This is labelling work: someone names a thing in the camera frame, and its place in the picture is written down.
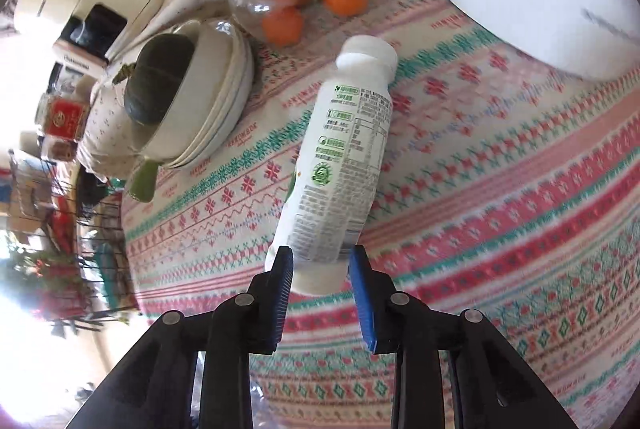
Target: white container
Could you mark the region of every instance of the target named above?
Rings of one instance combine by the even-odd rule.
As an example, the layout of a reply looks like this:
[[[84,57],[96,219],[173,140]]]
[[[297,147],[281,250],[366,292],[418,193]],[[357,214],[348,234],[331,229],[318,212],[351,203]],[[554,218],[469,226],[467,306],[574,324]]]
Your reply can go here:
[[[328,295],[342,287],[378,185],[391,122],[388,85],[398,56],[382,39],[348,39],[338,68],[318,91],[300,148],[295,184],[264,266],[278,248],[293,251],[291,290]]]

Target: nutrition label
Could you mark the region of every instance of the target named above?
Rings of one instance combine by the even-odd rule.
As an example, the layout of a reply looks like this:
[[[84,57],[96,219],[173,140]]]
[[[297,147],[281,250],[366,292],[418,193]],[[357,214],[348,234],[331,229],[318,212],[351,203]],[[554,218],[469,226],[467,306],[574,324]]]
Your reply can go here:
[[[378,92],[335,86],[289,237],[297,257],[348,258],[376,192],[391,110]]]

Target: white lid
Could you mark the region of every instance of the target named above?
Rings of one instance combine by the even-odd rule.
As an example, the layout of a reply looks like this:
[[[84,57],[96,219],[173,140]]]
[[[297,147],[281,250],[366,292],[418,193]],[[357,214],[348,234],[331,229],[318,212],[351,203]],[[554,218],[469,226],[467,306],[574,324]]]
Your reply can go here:
[[[398,54],[393,46],[378,37],[371,35],[356,35],[345,41],[340,50],[335,65],[338,69],[351,65],[355,57],[370,57],[376,59],[385,68],[388,68],[388,76],[393,79],[398,67]]]

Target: squash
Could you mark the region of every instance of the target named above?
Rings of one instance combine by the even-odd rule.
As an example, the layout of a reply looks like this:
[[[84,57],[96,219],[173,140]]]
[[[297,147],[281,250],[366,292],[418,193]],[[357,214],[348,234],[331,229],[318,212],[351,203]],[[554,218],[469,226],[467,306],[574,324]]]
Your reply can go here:
[[[131,120],[143,125],[162,122],[194,49],[191,40],[181,34],[160,34],[145,44],[124,93],[124,107]]]

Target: table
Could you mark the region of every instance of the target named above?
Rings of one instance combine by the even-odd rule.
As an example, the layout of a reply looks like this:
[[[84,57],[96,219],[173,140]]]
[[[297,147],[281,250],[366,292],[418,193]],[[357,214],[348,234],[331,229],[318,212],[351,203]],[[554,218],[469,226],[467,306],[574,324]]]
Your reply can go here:
[[[640,71],[606,83],[563,75],[447,0],[395,0],[385,16],[376,34],[401,60],[360,237],[373,266],[434,309],[482,310],[581,428],[608,427],[640,377]],[[263,269],[332,67],[255,53],[258,80],[225,146],[163,171],[152,203],[123,202],[150,319],[211,310]],[[292,295],[278,351],[251,359],[288,428],[388,427],[393,367],[365,350],[348,284]]]

